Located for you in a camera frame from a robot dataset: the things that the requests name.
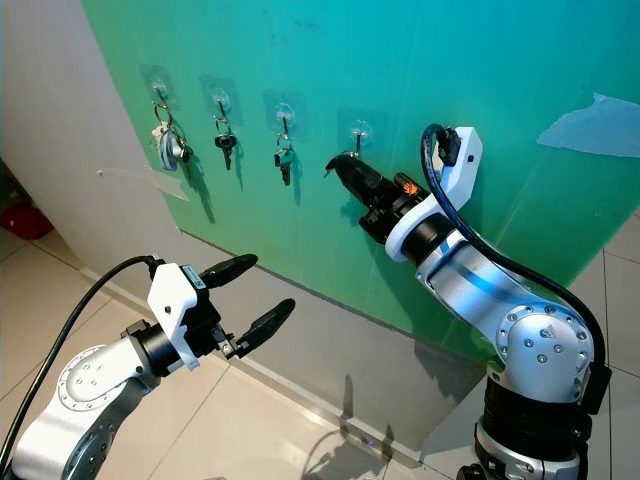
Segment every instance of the red object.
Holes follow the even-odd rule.
[[[47,217],[40,210],[29,205],[28,202],[20,202],[7,207],[0,222],[5,230],[15,233],[24,240],[40,238],[53,230],[53,225],[47,220]]]

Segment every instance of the green board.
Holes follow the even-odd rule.
[[[170,79],[172,113],[197,155],[188,171],[168,172],[189,197],[165,195],[180,228],[254,252],[267,269],[463,355],[482,355],[481,342],[358,227],[364,208],[338,178],[323,177],[328,160],[353,147],[350,118],[372,128],[364,161],[416,180],[427,124],[475,127],[484,154],[463,216],[503,252],[564,284],[640,201],[639,159],[536,143],[594,92],[640,103],[635,0],[83,3],[155,170],[145,66]],[[202,87],[212,77],[232,89],[241,147],[231,171],[213,146]],[[265,106],[273,90],[297,105],[289,187],[273,164],[275,113]]]

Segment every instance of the baseboard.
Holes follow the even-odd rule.
[[[86,267],[82,267],[80,273],[91,283],[95,283],[100,278],[100,275]],[[112,298],[137,311],[148,320],[153,319],[153,313],[144,300],[111,282],[108,282],[103,289]],[[360,447],[368,450],[372,455],[393,458],[408,468],[416,468],[421,465],[421,451],[413,450],[393,439],[386,438],[385,432],[381,432],[357,418],[345,418],[343,412],[335,405],[255,360],[245,357],[240,360],[234,359],[232,364],[252,378],[345,431],[352,437],[352,440],[359,443]]]

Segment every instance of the white wall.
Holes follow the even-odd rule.
[[[105,272],[151,252],[198,269],[226,258],[179,233],[153,187],[96,175],[101,168],[141,172],[147,162],[80,0],[5,0],[2,46],[0,154],[89,268]],[[144,268],[117,283],[146,297]],[[225,327],[241,333],[289,296],[298,304],[294,315],[253,358],[336,406],[350,376],[355,416],[381,431],[390,425],[411,448],[422,445],[481,375],[478,365],[257,269],[215,291],[213,300]]]

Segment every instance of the keychain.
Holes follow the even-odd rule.
[[[167,112],[169,116],[167,120],[163,120],[160,117],[160,109],[164,109]],[[187,163],[189,157],[193,154],[193,150],[184,137],[176,131],[173,126],[173,117],[166,105],[156,103],[154,113],[160,122],[160,125],[151,131],[158,157],[162,163],[162,168],[175,171],[178,168],[178,161],[182,160]]]

